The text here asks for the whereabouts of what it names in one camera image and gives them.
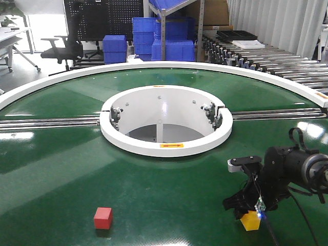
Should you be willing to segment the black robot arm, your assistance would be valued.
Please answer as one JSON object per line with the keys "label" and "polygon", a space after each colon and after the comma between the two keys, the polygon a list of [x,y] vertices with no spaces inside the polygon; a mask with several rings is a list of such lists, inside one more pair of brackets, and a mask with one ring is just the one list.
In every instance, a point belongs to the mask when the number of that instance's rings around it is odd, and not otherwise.
{"label": "black robot arm", "polygon": [[246,185],[222,202],[225,210],[234,209],[236,219],[249,211],[276,210],[280,201],[291,196],[290,183],[316,194],[325,203],[327,155],[318,150],[270,147],[264,158],[253,155],[229,159],[228,171],[248,176]]}

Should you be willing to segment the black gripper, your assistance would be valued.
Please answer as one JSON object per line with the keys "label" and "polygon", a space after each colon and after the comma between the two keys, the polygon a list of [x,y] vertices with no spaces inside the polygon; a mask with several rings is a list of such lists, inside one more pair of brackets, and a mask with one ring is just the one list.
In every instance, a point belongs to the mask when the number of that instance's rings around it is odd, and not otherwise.
{"label": "black gripper", "polygon": [[278,208],[278,203],[287,198],[287,186],[290,179],[284,171],[286,156],[294,150],[293,147],[270,147],[264,156],[264,164],[259,172],[250,175],[246,186],[223,200],[225,210],[234,209],[236,220],[241,219],[249,211],[263,208],[273,211]]}

